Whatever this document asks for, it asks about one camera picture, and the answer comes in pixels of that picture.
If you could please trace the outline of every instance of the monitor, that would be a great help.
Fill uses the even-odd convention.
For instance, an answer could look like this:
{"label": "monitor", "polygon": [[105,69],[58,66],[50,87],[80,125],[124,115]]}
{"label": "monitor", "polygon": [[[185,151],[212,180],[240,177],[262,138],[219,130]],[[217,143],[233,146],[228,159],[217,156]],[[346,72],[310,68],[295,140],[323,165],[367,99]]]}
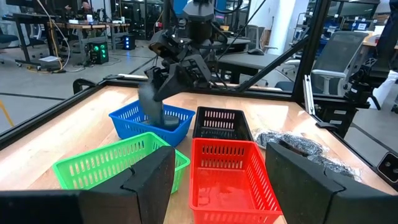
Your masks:
{"label": "monitor", "polygon": [[33,7],[33,1],[36,0],[6,0],[6,4],[10,6]]}

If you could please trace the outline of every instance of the floor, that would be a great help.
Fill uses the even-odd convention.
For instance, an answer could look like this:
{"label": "floor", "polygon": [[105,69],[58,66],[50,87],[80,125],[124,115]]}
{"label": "floor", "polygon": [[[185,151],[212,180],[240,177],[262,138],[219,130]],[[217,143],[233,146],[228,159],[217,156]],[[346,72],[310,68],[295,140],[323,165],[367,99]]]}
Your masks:
{"label": "floor", "polygon": [[[93,82],[101,81],[110,74],[131,73],[144,75],[144,70],[157,64],[161,60],[154,60],[155,53],[147,48],[147,42],[137,41],[137,48],[132,51],[109,51],[109,63],[80,69],[73,66],[77,64],[78,57],[72,55],[66,70],[67,73],[48,74],[36,73],[18,68],[14,62],[0,64],[0,100],[4,103],[14,124],[19,124],[35,114],[60,103],[61,100],[73,95],[72,83],[77,78],[85,78]],[[8,56],[22,58],[20,49],[8,49]],[[32,49],[31,54],[45,52],[45,46]],[[279,81],[286,81],[280,73],[273,71],[259,83],[264,86],[274,86]],[[394,100],[398,95],[398,85],[394,85],[387,96],[381,111],[360,110],[345,139],[361,155],[371,158],[371,163],[377,165],[387,149],[398,149],[396,141],[398,131],[398,114],[390,112]],[[0,133],[10,128],[5,116],[0,113]]]}

